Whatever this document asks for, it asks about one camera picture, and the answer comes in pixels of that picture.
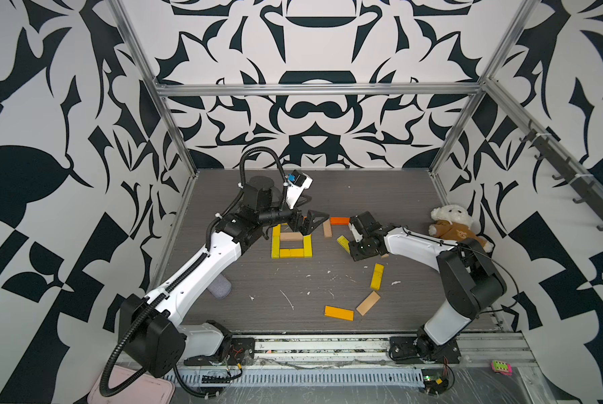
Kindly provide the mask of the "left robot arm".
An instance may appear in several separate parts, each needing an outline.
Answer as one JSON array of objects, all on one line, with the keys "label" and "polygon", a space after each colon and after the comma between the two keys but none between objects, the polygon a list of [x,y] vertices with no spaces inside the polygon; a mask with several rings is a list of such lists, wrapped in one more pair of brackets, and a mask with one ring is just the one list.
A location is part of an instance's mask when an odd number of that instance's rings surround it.
[{"label": "left robot arm", "polygon": [[[269,177],[246,177],[247,160],[259,153],[274,159],[281,192]],[[205,231],[205,243],[175,274],[143,297],[131,295],[121,304],[117,345],[99,379],[99,394],[113,397],[145,374],[162,377],[176,370],[185,353],[187,337],[179,331],[186,314],[211,284],[237,262],[268,231],[286,224],[304,236],[311,235],[328,214],[301,206],[311,177],[297,170],[286,173],[277,153],[256,146],[239,160],[238,193]]]}]

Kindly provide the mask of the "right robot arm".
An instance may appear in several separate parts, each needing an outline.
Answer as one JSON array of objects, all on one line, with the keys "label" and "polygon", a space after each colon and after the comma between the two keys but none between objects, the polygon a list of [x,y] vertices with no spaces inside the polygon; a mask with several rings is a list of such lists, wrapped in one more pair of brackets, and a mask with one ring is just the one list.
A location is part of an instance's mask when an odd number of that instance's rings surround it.
[{"label": "right robot arm", "polygon": [[438,272],[445,301],[419,328],[414,342],[424,357],[429,350],[455,339],[482,310],[508,291],[497,266],[474,239],[448,242],[405,227],[382,225],[368,211],[350,217],[348,227],[355,238],[348,244],[354,261],[390,254]]}]

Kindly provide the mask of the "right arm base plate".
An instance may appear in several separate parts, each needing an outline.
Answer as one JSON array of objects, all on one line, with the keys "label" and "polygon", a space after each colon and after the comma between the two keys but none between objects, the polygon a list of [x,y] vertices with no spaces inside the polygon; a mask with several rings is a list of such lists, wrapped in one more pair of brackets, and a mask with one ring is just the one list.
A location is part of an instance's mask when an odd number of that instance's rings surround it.
[{"label": "right arm base plate", "polygon": [[461,360],[461,350],[455,339],[436,345],[426,336],[391,337],[389,343],[388,356],[397,364],[459,364]]}]

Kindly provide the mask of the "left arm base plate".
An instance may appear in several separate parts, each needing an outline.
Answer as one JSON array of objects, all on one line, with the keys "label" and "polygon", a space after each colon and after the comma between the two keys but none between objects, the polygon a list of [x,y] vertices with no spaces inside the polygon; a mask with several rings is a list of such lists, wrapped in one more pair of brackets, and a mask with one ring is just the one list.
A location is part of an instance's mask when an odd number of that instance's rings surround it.
[{"label": "left arm base plate", "polygon": [[254,338],[232,338],[223,342],[211,356],[190,356],[185,358],[185,366],[212,365],[252,365],[256,340]]}]

